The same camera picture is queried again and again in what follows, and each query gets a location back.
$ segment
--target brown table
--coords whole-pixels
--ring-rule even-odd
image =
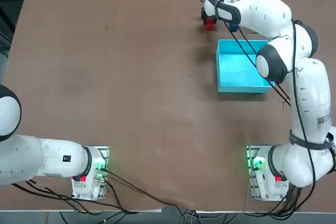
[[[316,57],[335,98],[336,0],[283,1],[317,32]],[[218,95],[216,44],[230,34],[220,23],[204,32],[201,7],[200,0],[25,0],[4,83],[23,105],[18,132],[109,145],[110,167],[159,198],[197,210],[242,211],[245,146],[286,143],[290,110],[274,91]],[[335,178],[318,181],[302,211],[335,212]],[[69,180],[41,181],[71,191]],[[128,209],[162,206],[114,184]],[[0,194],[11,198],[0,209],[68,209],[12,186]],[[115,203],[112,193],[106,202]],[[247,209],[273,205],[249,200]]]

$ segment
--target wire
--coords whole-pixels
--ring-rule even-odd
[[[231,222],[233,222],[237,217],[238,217],[239,214],[236,214],[235,217],[233,217],[231,220],[229,220],[227,223],[225,224],[230,224]]]
[[[121,203],[120,203],[120,200],[118,198],[118,195],[117,195],[117,192],[114,188],[114,186],[107,180],[105,180],[105,183],[111,188],[113,194],[114,194],[114,197],[115,197],[115,200],[119,206],[119,208],[121,209],[121,211],[125,214],[125,215],[134,215],[134,214],[137,214],[138,212],[131,212],[131,211],[128,211],[126,209],[124,209],[122,206],[121,206]]]
[[[247,56],[247,58],[249,59],[249,61],[253,64],[253,66],[255,66],[255,68],[257,68],[256,64],[251,60],[251,58],[248,56],[247,52],[244,50],[244,48],[242,47],[242,45],[239,43],[238,39],[236,38],[236,36],[233,34],[233,32],[229,29],[229,27],[227,26],[227,24],[224,22],[224,25],[226,26],[226,28],[228,29],[228,31],[230,32],[230,34],[232,35],[232,37],[235,39],[235,41],[238,43],[239,47],[241,48],[241,50],[244,52],[244,54]],[[268,82],[268,84],[278,93],[279,96],[281,96],[281,98],[283,98],[283,100],[290,106],[290,103],[288,102],[288,100],[284,97],[284,95],[282,95],[277,89],[276,87],[274,87],[274,85],[266,80]]]
[[[36,193],[34,191],[31,191],[31,190],[28,190],[27,188],[24,188],[18,184],[12,184],[13,186],[15,186],[16,188],[22,190],[22,191],[25,191],[26,193],[29,193],[29,194],[32,194],[32,195],[35,195],[35,196],[41,196],[41,197],[44,197],[44,198],[49,198],[49,199],[55,199],[55,200],[64,200],[64,199],[61,199],[59,197],[53,197],[53,196],[48,196],[48,195],[44,195],[44,194],[39,194],[39,193]],[[103,203],[103,202],[99,202],[99,201],[94,201],[94,200],[86,200],[86,199],[72,199],[70,197],[67,197],[66,198],[67,200],[74,200],[74,201],[84,201],[84,202],[91,202],[91,203],[94,203],[94,204],[97,204],[97,205],[102,205],[102,206],[108,206],[108,207],[114,207],[114,208],[118,208],[120,210],[120,208],[118,206],[115,206],[115,205],[112,205],[112,204],[108,204],[108,203]]]
[[[126,215],[123,215],[119,218],[119,220],[117,220],[114,224],[117,224],[118,222],[120,222]]]
[[[121,181],[123,181],[123,182],[126,183],[127,185],[133,187],[133,188],[136,189],[137,191],[139,191],[139,192],[145,194],[145,195],[148,196],[149,198],[154,199],[154,200],[156,200],[157,202],[159,202],[159,203],[161,203],[161,204],[165,204],[165,205],[168,205],[168,206],[174,206],[174,207],[176,207],[177,210],[180,212],[181,216],[183,215],[182,212],[180,211],[180,209],[178,208],[178,206],[177,206],[176,204],[173,204],[173,203],[167,202],[167,201],[165,201],[165,200],[161,200],[161,199],[158,199],[158,198],[154,197],[153,195],[147,193],[145,190],[140,189],[139,187],[133,185],[132,183],[128,182],[127,180],[123,179],[123,178],[120,177],[119,175],[117,175],[117,174],[115,174],[115,173],[113,173],[113,172],[111,172],[111,171],[109,171],[109,170],[107,170],[107,169],[104,169],[104,168],[103,168],[103,169],[100,169],[100,170],[103,171],[103,172],[107,172],[107,173],[111,174],[112,176],[114,176],[114,177],[120,179]]]
[[[35,182],[35,181],[33,181],[33,180],[30,180],[30,182],[32,182],[32,183],[34,183],[34,184],[37,185],[37,182]],[[35,189],[35,190],[37,190],[37,191],[40,191],[40,192],[42,192],[42,193],[52,194],[52,195],[54,195],[54,196],[58,196],[60,199],[64,200],[68,205],[70,205],[74,210],[76,210],[77,212],[79,212],[79,213],[81,213],[81,214],[90,214],[90,215],[100,215],[100,214],[101,214],[100,212],[99,212],[99,213],[93,213],[93,212],[88,211],[88,210],[87,210],[87,209],[86,209],[80,202],[77,202],[75,199],[72,199],[72,198],[70,198],[70,197],[68,197],[68,196],[66,196],[66,195],[57,194],[57,193],[55,193],[54,191],[52,191],[52,190],[51,190],[50,188],[48,188],[48,187],[45,187],[48,191],[39,189],[39,188],[35,187],[34,185],[32,185],[30,182],[26,181],[26,184],[28,184],[28,185],[29,185],[30,187],[32,187],[33,189]],[[70,202],[68,202],[68,200],[63,199],[64,197],[69,198],[70,201],[73,201],[73,202],[79,204],[79,205],[83,208],[84,212],[82,212],[81,210],[78,210],[78,208],[76,208],[73,204],[71,204]]]
[[[64,216],[63,216],[63,214],[62,214],[62,212],[59,212],[60,214],[61,214],[61,217],[62,217],[62,220],[64,221],[64,223],[65,224],[69,224],[66,220],[65,220],[65,218],[64,218]]]
[[[224,217],[223,224],[225,224],[225,221],[226,221],[227,215],[228,215],[228,214],[226,214],[226,215],[225,215],[225,217]]]
[[[252,51],[254,52],[254,54],[257,55],[257,52],[255,51],[255,49],[254,49],[253,46],[251,45],[250,41],[245,37],[243,31],[241,30],[241,28],[240,28],[239,26],[238,26],[238,29],[239,29],[241,35],[243,36],[243,38],[244,38],[244,39],[246,40],[246,42],[249,44],[250,48],[252,48]],[[276,83],[276,85],[277,85],[277,87],[278,87],[278,88],[285,94],[285,96],[287,97],[287,99],[290,101],[290,98],[289,98],[289,96],[287,95],[287,93],[285,92],[285,90],[283,90],[283,88],[282,88],[279,84]]]
[[[119,214],[122,214],[122,212],[117,212],[116,214],[114,215],[111,215],[110,217],[106,218],[106,219],[103,219],[101,222],[97,223],[97,224],[102,224],[102,223],[106,223],[107,220],[113,218],[114,216],[117,216]]]
[[[314,192],[315,184],[316,184],[316,174],[315,174],[314,162],[313,162],[313,159],[311,157],[310,148],[308,148],[308,139],[307,139],[307,136],[306,136],[305,127],[303,125],[303,121],[302,121],[302,117],[301,117],[301,113],[300,113],[300,109],[299,109],[298,97],[297,97],[296,74],[295,74],[295,70],[296,70],[295,69],[295,57],[296,57],[296,28],[295,28],[295,23],[297,23],[297,22],[299,22],[299,21],[298,20],[294,21],[292,19],[292,25],[293,25],[293,64],[292,64],[293,90],[294,90],[294,99],[295,99],[296,110],[297,110],[297,113],[298,113],[298,118],[299,118],[299,121],[300,121],[303,137],[304,137],[305,142],[306,142],[306,148],[307,148],[307,151],[308,151],[308,156],[309,156],[309,160],[310,160],[310,164],[311,164],[312,175],[313,175],[313,185],[310,189],[310,192],[306,196],[306,198],[295,208],[295,211],[298,210],[310,198],[310,196]]]

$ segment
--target blue box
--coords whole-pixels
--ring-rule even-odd
[[[238,40],[251,60],[256,63],[256,55],[246,40]],[[249,40],[255,51],[259,51],[266,40]],[[234,39],[218,41],[216,51],[217,86],[221,93],[265,93],[271,88],[260,76]]]

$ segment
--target green light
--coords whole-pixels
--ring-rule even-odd
[[[261,170],[263,168],[263,163],[265,159],[263,157],[255,157],[253,160],[254,168]]]
[[[95,164],[95,167],[96,167],[96,169],[102,169],[102,168],[104,168],[104,163],[97,162],[97,163]]]

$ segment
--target floor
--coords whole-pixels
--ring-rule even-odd
[[[82,215],[76,212],[63,212],[63,216],[68,224],[99,224],[104,223],[104,218],[108,218],[114,215],[116,212],[104,212],[99,216]],[[236,214],[228,214],[226,222],[231,220]],[[120,219],[122,215],[118,215],[106,221],[106,223],[113,224]],[[217,214],[206,214],[207,217],[216,217]],[[202,224],[222,224],[225,215],[222,215],[215,219],[203,219]],[[59,212],[1,212],[0,223],[1,224],[19,224],[26,223],[34,224],[62,224],[64,223]],[[256,218],[250,216],[239,215],[233,222],[233,224],[315,224],[321,222],[323,224],[332,224],[336,221],[336,215],[334,214],[294,214],[290,219],[286,221],[273,220],[270,217]],[[173,208],[163,209],[162,213],[144,213],[141,212],[134,216],[126,216],[119,223],[121,224],[179,224],[181,222],[181,215]],[[189,218],[188,224],[197,224],[197,220],[193,219],[191,223]]]

